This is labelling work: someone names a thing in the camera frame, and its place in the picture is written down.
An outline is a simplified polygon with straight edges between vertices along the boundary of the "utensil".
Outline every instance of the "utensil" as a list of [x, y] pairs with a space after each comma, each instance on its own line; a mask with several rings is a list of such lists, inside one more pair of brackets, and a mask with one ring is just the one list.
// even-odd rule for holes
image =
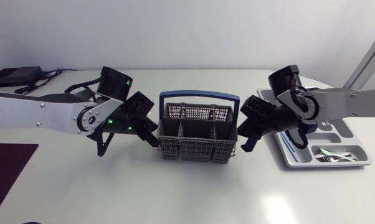
[[[339, 155], [339, 156], [347, 156], [347, 157], [350, 157], [352, 156], [352, 154], [350, 152], [342, 152], [342, 153], [336, 153], [336, 155]], [[322, 154], [322, 153], [318, 153], [318, 154], [315, 154], [315, 158], [317, 159], [320, 159], [322, 157], [325, 157], [326, 155]]]
[[349, 158], [349, 157], [346, 157], [346, 156], [340, 156], [340, 155], [338, 155], [338, 154], [335, 154], [335, 153], [329, 152], [329, 151], [327, 151], [326, 149], [323, 149], [323, 148], [320, 148], [320, 151], [321, 151], [324, 155], [326, 155], [326, 156], [335, 156], [335, 157], [340, 157], [340, 158], [342, 158], [342, 159], [346, 159], [346, 160], [348, 160], [348, 161], [355, 162], [355, 160], [353, 160], [353, 159], [351, 159], [351, 158]]

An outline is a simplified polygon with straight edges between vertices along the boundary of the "basket compartment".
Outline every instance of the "basket compartment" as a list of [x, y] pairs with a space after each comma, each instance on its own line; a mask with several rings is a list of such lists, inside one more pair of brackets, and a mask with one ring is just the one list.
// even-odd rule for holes
[[211, 158], [215, 129], [212, 121], [182, 120], [180, 150], [185, 161], [207, 162]]
[[215, 122], [216, 142], [212, 161], [226, 164], [231, 156], [235, 155], [235, 145], [237, 141], [236, 124]]

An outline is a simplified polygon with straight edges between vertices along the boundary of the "gray plastic basket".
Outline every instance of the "gray plastic basket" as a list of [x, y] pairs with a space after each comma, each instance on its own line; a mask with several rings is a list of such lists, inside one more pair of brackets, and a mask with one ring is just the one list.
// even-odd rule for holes
[[[167, 103], [164, 98], [207, 96], [234, 101], [230, 106]], [[226, 164], [237, 141], [239, 97], [211, 91], [169, 91], [160, 94], [159, 151], [164, 159]]]

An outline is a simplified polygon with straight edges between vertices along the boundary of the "silver metal bar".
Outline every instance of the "silver metal bar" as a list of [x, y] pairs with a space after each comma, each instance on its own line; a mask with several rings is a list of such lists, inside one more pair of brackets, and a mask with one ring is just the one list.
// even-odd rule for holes
[[343, 88], [360, 90], [375, 72], [375, 41]]
[[[318, 115], [312, 120], [303, 119], [306, 124], [332, 121], [347, 117], [375, 117], [375, 90], [358, 91], [344, 88], [306, 91], [301, 96], [314, 98], [318, 104]], [[296, 111], [297, 106], [292, 100], [278, 97], [289, 108]], [[305, 102], [310, 108], [311, 100]]]
[[97, 103], [52, 103], [5, 95], [0, 96], [0, 128], [50, 128], [70, 134], [91, 134], [79, 130], [77, 118], [84, 108]]

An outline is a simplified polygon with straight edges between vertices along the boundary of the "white tabletop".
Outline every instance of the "white tabletop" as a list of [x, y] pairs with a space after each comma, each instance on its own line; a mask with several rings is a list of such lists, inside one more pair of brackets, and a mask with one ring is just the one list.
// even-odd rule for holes
[[[148, 115], [155, 122], [161, 91], [220, 91], [240, 96], [242, 105], [257, 95], [258, 88], [269, 88], [267, 77], [272, 73], [122, 72], [134, 79], [130, 96], [140, 91], [155, 103]], [[30, 95], [62, 93], [99, 75], [100, 71], [64, 72]], [[327, 87], [301, 80], [305, 86]], [[244, 119], [240, 113], [238, 124]], [[0, 223], [375, 223], [375, 118], [346, 121], [372, 165], [291, 169], [272, 135], [264, 136], [251, 153], [240, 148], [246, 138], [239, 136], [236, 156], [222, 165], [163, 160], [156, 148], [137, 136], [116, 135], [106, 154], [98, 157], [96, 143], [83, 136], [49, 129], [2, 129], [0, 142], [39, 147], [3, 201]]]

